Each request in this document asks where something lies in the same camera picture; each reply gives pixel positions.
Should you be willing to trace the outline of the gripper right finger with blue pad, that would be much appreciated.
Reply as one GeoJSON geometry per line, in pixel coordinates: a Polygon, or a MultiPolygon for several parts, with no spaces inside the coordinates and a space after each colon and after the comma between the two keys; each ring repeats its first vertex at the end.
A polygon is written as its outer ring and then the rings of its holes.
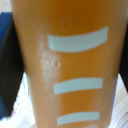
{"type": "Polygon", "coordinates": [[[128,92],[128,33],[125,36],[123,54],[121,58],[121,65],[120,65],[119,73],[122,77],[126,91],[128,92]]]}

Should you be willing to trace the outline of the gripper left finger with blue pad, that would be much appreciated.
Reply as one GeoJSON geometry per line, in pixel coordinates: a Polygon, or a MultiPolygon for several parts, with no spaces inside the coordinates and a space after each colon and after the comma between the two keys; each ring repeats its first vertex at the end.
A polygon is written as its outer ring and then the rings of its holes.
{"type": "Polygon", "coordinates": [[[12,14],[0,14],[0,118],[10,117],[24,73],[12,14]]]}

